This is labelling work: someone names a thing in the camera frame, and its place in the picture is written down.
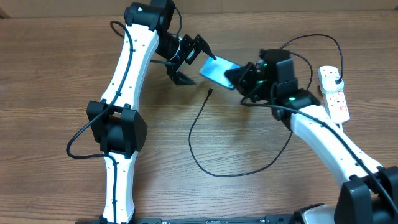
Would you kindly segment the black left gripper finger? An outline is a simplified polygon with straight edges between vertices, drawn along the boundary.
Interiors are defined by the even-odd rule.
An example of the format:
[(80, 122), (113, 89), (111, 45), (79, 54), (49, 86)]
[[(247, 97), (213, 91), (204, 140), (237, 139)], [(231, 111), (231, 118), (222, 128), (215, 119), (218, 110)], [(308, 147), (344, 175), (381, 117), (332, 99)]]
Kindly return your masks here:
[(196, 85), (196, 83), (182, 72), (173, 68), (167, 69), (167, 75), (176, 85)]
[(212, 53), (209, 44), (203, 39), (201, 35), (198, 34), (194, 38), (194, 44), (195, 44), (194, 46), (195, 52), (193, 53), (193, 58), (196, 58), (200, 52), (204, 52), (213, 60), (216, 60), (216, 57)]

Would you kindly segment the blue Galaxy smartphone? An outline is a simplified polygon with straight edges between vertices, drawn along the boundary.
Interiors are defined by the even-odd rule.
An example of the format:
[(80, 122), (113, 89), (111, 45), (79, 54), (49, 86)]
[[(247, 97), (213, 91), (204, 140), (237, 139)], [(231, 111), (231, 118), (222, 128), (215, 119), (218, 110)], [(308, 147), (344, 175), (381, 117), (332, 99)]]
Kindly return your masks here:
[(199, 74), (229, 90), (233, 90), (234, 85), (225, 77), (224, 73), (227, 70), (241, 68), (241, 65), (217, 55), (215, 58), (216, 59), (214, 60), (209, 57), (199, 70)]

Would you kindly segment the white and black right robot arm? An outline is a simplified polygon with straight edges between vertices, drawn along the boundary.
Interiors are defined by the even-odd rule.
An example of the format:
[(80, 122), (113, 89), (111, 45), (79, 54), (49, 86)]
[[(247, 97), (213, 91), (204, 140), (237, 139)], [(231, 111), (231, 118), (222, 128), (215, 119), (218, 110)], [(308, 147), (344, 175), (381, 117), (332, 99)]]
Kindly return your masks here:
[(337, 181), (335, 206), (294, 212), (291, 223), (397, 223), (397, 167), (385, 168), (331, 120), (308, 90), (298, 87), (287, 50), (261, 50), (257, 63), (225, 71), (250, 106), (271, 108), (274, 118), (307, 143)]

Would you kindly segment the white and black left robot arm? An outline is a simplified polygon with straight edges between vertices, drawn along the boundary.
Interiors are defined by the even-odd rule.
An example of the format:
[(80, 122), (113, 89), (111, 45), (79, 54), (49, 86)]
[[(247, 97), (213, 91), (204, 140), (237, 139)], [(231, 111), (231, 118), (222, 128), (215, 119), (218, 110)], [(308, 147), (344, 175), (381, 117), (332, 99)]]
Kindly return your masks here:
[(99, 223), (132, 223), (134, 163), (146, 141), (147, 125), (139, 114), (139, 99), (154, 54), (162, 57), (166, 73), (176, 85), (195, 82), (180, 72), (200, 52), (214, 57), (202, 36), (169, 32), (176, 6), (172, 0), (132, 3), (124, 13), (123, 47), (114, 75), (99, 101), (86, 113), (100, 156), (106, 165), (106, 203)]

